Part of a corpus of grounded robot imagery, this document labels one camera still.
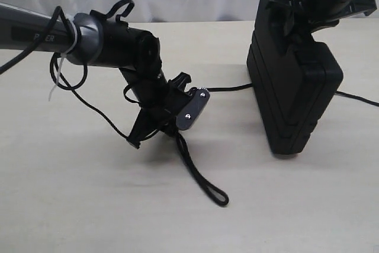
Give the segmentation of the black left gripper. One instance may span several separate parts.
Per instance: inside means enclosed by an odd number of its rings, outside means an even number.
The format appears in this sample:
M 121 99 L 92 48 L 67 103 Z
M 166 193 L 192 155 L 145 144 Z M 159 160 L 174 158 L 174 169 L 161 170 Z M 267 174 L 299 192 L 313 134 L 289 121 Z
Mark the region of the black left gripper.
M 140 107 L 127 139 L 136 149 L 155 131 L 173 136 L 178 130 L 192 128 L 211 98 L 210 90 L 204 87 L 186 91 L 191 76 L 184 72 L 170 80 L 162 73 L 149 78 L 123 72 L 123 77 L 127 82 L 124 98 Z

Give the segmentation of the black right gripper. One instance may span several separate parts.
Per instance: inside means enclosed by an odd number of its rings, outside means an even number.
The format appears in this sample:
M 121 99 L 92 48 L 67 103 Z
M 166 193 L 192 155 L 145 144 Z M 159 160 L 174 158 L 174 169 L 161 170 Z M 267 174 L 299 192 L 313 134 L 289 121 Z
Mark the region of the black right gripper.
M 267 0 L 270 25 L 283 33 L 308 33 L 334 27 L 344 18 L 376 10 L 376 0 Z

